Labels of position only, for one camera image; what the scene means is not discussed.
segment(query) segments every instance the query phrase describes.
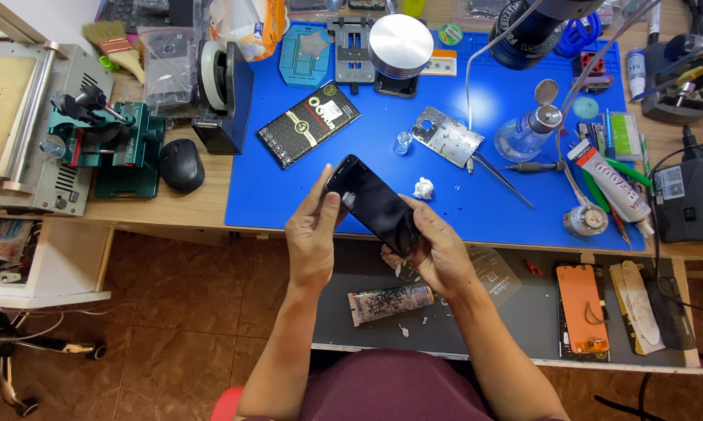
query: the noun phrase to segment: office chair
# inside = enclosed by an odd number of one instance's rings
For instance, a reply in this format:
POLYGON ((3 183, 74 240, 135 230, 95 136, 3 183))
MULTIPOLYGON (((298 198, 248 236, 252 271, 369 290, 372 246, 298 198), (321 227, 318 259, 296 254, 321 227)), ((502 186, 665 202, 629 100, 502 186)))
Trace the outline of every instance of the office chair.
MULTIPOLYGON (((29 336, 29 333, 19 331, 19 328, 27 320, 28 311, 19 313, 13 320, 9 321, 8 315, 0 312, 0 338, 29 336)), ((37 398, 28 397, 20 399, 13 386, 13 366, 12 357, 16 345, 41 350, 51 350, 60 354, 85 354, 87 359, 100 359, 104 357, 107 350, 102 341, 93 344, 75 341, 64 341, 49 338, 48 336, 37 336, 21 341, 0 341, 0 389, 3 400, 16 410, 19 416, 29 416, 37 410, 39 402, 37 398)))

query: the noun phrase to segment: keyboard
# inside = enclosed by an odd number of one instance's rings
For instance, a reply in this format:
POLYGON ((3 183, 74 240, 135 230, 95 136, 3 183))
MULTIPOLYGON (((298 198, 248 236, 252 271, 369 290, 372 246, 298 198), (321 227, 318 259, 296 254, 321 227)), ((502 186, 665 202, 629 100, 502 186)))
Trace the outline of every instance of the keyboard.
POLYGON ((137 34, 139 26, 171 26, 168 14, 138 13, 133 7, 134 0, 105 0, 97 21, 121 20, 125 22, 125 32, 137 34))

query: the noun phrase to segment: black package with gold text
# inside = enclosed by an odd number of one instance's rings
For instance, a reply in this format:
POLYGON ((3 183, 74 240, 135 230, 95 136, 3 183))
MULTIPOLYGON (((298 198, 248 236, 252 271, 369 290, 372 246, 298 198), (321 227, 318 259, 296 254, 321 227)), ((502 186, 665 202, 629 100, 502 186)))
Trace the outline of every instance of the black package with gold text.
POLYGON ((329 81, 255 134, 287 169, 360 115, 336 83, 329 81))

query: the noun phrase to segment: brush bristles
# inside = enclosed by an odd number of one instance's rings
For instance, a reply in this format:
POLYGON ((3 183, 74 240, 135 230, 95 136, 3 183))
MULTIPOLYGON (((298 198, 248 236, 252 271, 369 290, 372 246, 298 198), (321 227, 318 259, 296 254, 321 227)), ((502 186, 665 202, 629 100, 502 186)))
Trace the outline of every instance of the brush bristles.
POLYGON ((104 41, 118 40, 127 36, 125 33, 125 23, 121 20, 88 23, 81 27, 81 31, 83 32, 84 38, 95 45, 104 41))

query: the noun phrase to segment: blue silicone mat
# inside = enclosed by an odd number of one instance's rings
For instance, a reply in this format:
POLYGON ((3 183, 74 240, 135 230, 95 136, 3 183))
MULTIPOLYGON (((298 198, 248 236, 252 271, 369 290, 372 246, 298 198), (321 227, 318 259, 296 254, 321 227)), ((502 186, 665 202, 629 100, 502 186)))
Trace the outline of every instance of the blue silicone mat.
MULTIPOLYGON (((412 100, 377 94, 371 85, 360 86, 359 94, 352 96, 349 87, 342 85, 341 90, 362 116, 286 170, 281 170, 254 132, 312 90, 286 86, 279 72, 280 54, 251 63, 255 72, 253 107, 244 153, 234 157, 225 225, 283 228, 325 163, 335 166, 347 154, 355 154, 396 192, 411 195, 419 177, 430 179, 434 184, 434 195, 428 203, 466 241, 629 249, 610 219, 609 228, 593 237, 577 238, 564 230, 562 215, 577 206, 577 199, 562 173, 503 172, 533 203, 535 209, 531 210, 478 163, 474 173, 469 175, 465 169, 458 168, 416 141, 408 154, 400 157, 393 153, 395 137, 402 130, 410 129, 427 106, 463 124, 468 123, 466 62, 472 53, 486 45, 487 34, 466 33, 463 41, 454 47, 442 47, 437 38, 435 40, 436 48, 459 52, 457 77, 420 76, 419 91, 412 100)), ((605 42, 596 41, 586 51, 598 51, 605 42)), ((331 68, 335 63, 334 50, 331 46, 331 68)), ((605 60, 607 71, 615 80, 612 87, 598 95, 581 95, 593 97, 601 110, 608 107, 613 111, 626 111, 618 45, 609 49, 605 60)), ((561 106, 572 79, 571 60, 551 53, 527 71, 506 69, 488 53, 473 61, 470 78, 473 130, 486 138, 478 150, 494 166, 512 164, 494 149, 496 127, 505 119, 533 110, 537 106, 533 90, 544 79, 557 82, 560 92, 554 105, 561 106)), ((577 141, 573 128, 578 121, 570 110, 565 126, 571 134, 562 137, 565 157, 569 152, 568 143, 577 141)), ((543 163, 557 160, 553 137, 534 160, 543 163)), ((573 171, 579 185, 585 188, 577 168, 573 171)), ((336 231, 369 234, 353 216, 348 216, 336 231)), ((643 237, 633 225, 627 224, 627 233, 635 250, 645 249, 643 237)))

